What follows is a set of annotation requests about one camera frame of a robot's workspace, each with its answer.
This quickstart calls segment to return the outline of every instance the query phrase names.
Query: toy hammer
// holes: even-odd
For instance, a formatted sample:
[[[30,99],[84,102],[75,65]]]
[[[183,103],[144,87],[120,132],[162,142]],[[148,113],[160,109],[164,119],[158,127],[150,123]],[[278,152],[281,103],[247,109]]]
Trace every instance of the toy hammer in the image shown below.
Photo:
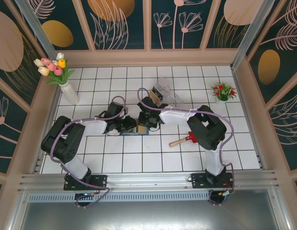
[[[193,132],[189,132],[189,136],[186,137],[186,138],[183,138],[183,139],[180,139],[180,140],[177,140],[177,141],[174,141],[174,142],[171,142],[169,144],[170,147],[173,147],[175,145],[178,145],[180,143],[183,143],[185,141],[188,141],[188,140],[191,140],[193,143],[197,143],[197,139],[195,138]]]

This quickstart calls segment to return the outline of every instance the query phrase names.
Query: wooden handle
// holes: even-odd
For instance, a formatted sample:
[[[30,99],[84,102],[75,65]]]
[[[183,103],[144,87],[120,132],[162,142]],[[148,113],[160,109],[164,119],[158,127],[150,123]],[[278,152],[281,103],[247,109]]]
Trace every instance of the wooden handle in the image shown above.
[[[180,140],[171,142],[171,143],[169,144],[169,146],[170,146],[170,147],[174,147],[175,145],[178,145],[178,144],[183,143],[183,142],[185,142],[185,141],[187,141],[186,138],[184,138],[184,139],[180,139]]]

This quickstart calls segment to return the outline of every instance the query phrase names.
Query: tulip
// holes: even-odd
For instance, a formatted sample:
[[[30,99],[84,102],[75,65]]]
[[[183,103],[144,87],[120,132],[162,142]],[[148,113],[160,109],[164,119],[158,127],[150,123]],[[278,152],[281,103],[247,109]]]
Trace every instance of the tulip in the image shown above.
[[[35,64],[37,67],[43,67],[43,66],[44,66],[44,64],[42,63],[42,61],[39,60],[39,59],[34,60],[34,64]]]
[[[56,60],[59,61],[60,59],[64,59],[64,54],[63,53],[58,53]]]
[[[39,73],[41,73],[43,76],[47,76],[49,74],[48,68],[45,67],[39,67],[38,69]]]
[[[54,71],[55,69],[55,65],[53,63],[49,63],[47,66],[46,66],[50,71]]]
[[[63,69],[66,66],[66,61],[64,59],[60,59],[58,61],[58,66]]]
[[[49,60],[49,59],[47,59],[47,58],[42,58],[42,59],[41,59],[41,62],[42,62],[45,66],[47,66],[49,63],[52,63],[52,61]]]
[[[62,74],[62,68],[55,66],[54,74],[60,76]]]

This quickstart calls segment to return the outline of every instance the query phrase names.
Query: white vase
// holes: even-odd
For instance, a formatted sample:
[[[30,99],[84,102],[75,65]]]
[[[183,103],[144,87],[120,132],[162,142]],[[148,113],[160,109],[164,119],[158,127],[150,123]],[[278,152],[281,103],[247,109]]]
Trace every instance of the white vase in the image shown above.
[[[59,86],[61,88],[61,91],[64,93],[71,104],[76,105],[80,102],[77,93],[75,92],[73,86],[69,83],[69,81],[67,81],[67,83],[65,83],[64,85],[59,84]]]
[[[226,101],[221,101],[221,100],[219,100],[217,97],[215,97],[215,102],[216,102],[216,104],[218,105],[218,106],[225,106],[225,102]]]

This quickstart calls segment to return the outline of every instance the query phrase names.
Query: small potted plant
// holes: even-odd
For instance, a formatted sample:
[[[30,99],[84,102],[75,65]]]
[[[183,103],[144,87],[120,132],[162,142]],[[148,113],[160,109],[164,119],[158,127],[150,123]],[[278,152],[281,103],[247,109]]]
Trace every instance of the small potted plant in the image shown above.
[[[63,53],[58,53],[56,60],[51,61],[42,58],[41,60],[34,60],[34,63],[39,67],[39,73],[52,79],[47,84],[58,84],[71,104],[76,105],[80,102],[78,95],[68,81],[74,70],[68,72],[68,60],[64,59]]]
[[[225,104],[229,98],[233,99],[234,97],[237,97],[235,89],[224,82],[218,82],[212,89],[214,90],[217,104]]]

